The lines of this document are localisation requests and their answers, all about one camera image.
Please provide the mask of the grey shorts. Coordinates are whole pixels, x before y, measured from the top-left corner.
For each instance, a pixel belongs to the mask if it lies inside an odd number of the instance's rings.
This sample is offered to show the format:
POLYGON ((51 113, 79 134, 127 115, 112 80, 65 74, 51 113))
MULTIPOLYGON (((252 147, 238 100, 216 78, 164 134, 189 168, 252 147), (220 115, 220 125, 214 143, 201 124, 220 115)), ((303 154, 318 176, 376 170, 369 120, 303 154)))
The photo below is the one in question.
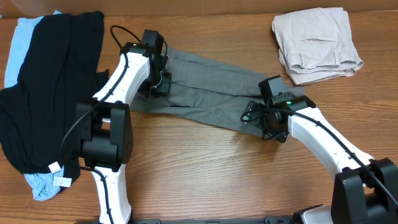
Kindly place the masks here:
POLYGON ((262 103, 258 84, 261 73, 168 49, 167 71, 172 74, 167 96, 144 98, 136 95, 131 110, 141 113, 172 114, 199 123, 262 136, 258 122, 245 124, 240 117, 248 103, 262 103))

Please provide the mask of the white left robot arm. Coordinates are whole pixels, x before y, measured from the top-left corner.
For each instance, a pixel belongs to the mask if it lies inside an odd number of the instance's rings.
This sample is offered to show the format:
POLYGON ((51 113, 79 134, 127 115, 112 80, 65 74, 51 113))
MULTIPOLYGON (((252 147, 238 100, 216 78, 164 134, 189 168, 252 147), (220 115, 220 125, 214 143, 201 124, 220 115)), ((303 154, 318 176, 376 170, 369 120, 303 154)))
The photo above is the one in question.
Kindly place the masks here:
POLYGON ((92 99, 76 107, 78 150, 83 170, 91 172, 99 198, 97 223, 130 223, 126 164, 131 158, 133 133, 131 105, 138 93, 167 93, 166 41, 128 42, 121 47, 118 66, 92 99))

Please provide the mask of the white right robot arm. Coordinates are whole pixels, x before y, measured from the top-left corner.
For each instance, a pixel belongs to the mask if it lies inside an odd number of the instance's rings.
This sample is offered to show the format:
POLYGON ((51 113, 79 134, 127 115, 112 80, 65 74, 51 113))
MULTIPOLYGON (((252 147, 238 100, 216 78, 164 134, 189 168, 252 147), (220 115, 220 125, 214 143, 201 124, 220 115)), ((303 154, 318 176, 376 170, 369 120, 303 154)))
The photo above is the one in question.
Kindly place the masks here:
POLYGON ((251 102, 241 121, 259 121, 263 139, 299 140, 334 179, 332 203, 295 213, 292 223, 397 223, 397 166, 376 160, 340 134, 306 96, 251 102))

